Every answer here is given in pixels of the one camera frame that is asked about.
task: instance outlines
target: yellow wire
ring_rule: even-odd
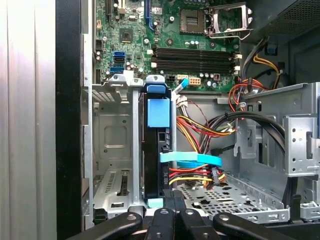
[[[272,86],[272,89],[275,89],[276,86],[278,85],[278,82],[280,80],[280,71],[279,69],[276,67],[276,65],[274,65],[271,61],[268,61],[264,58],[261,58],[261,57],[258,57],[258,54],[254,56],[253,58],[253,62],[256,63],[256,64],[263,64],[263,65],[267,65],[271,68],[273,68],[276,72],[276,79],[275,79],[275,82]]]
[[[184,128],[184,126],[182,124],[180,124],[179,122],[177,122],[177,125],[179,126],[180,130],[184,133],[186,139],[188,140],[188,142],[190,143],[191,147],[193,148],[193,150],[195,152],[197,151],[197,147],[194,144],[194,142],[192,141],[192,138],[190,137],[189,133],[186,131],[186,129]]]
[[[190,119],[190,118],[188,118],[188,117],[185,117],[185,116],[181,116],[181,115],[179,115],[179,116],[177,116],[177,118],[183,118],[183,119],[186,119],[186,120],[190,121],[191,123],[193,123],[193,124],[197,125],[198,127],[203,128],[203,129],[205,129],[206,131],[208,131],[208,132],[210,132],[210,133],[213,133],[213,134],[217,134],[217,135],[224,135],[224,136],[227,136],[227,135],[229,135],[229,134],[230,134],[230,133],[228,133],[228,132],[226,133],[226,132],[214,131],[214,130],[212,130],[212,129],[210,129],[210,128],[207,128],[207,127],[205,127],[205,126],[203,126],[203,125],[201,125],[201,124],[197,123],[196,121],[193,121],[192,119]]]
[[[210,182],[212,181],[212,179],[204,178],[204,177],[177,177],[175,179],[172,179],[169,182],[169,185],[171,185],[175,181],[180,181],[180,180],[202,180],[202,181],[210,181]]]
[[[225,176],[226,176],[225,174],[222,174],[220,177],[218,177],[218,179],[222,180],[222,179],[224,179]]]

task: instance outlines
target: blue pcie slot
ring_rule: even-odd
[[[123,72],[125,70],[124,67],[120,67],[120,66],[111,66],[109,69],[110,73],[119,73],[119,72]]]
[[[154,31],[152,18],[150,16],[151,12],[151,0],[144,0],[144,18],[146,24],[149,26],[151,31]]]

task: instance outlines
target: green circuit board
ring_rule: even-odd
[[[187,0],[152,0],[151,24],[157,22],[155,30],[151,30],[146,23],[144,15],[145,1],[122,0],[118,8],[114,8],[114,0],[96,1],[96,48],[99,48],[100,61],[96,62],[96,82],[108,80],[110,67],[114,67],[113,53],[124,52],[126,59],[124,69],[134,71],[134,77],[144,79],[149,74],[162,74],[165,78],[170,76],[187,75],[189,78],[201,78],[201,83],[188,86],[185,90],[197,92],[228,92],[234,84],[235,75],[232,73],[203,72],[209,77],[200,77],[199,72],[193,72],[192,67],[186,71],[160,71],[152,68],[152,46],[172,49],[194,49],[219,52],[237,52],[238,38],[225,38],[212,41],[208,36],[181,32],[182,14],[184,11],[204,12],[207,7],[234,3],[234,0],[202,0],[201,3],[189,3]],[[221,14],[219,25],[222,30],[237,28],[239,26],[239,12],[232,11]],[[206,24],[203,14],[203,26]],[[207,82],[216,82],[215,88],[208,86]],[[175,88],[179,80],[167,82]]]

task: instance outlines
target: motherboard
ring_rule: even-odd
[[[228,92],[237,78],[239,38],[208,36],[211,8],[235,0],[96,0],[96,83],[124,70],[165,77],[175,88]],[[222,31],[241,25],[239,8],[221,11]]]

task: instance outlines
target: screw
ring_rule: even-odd
[[[128,220],[136,220],[136,216],[134,216],[133,214],[130,214],[126,219],[128,219]]]
[[[187,209],[187,210],[185,210],[185,213],[188,215],[192,215],[192,214],[194,214],[194,211],[191,209]]]
[[[219,218],[223,221],[228,221],[229,217],[227,215],[220,215]]]
[[[160,213],[161,214],[168,214],[169,212],[167,210],[163,209],[163,210],[160,211]]]

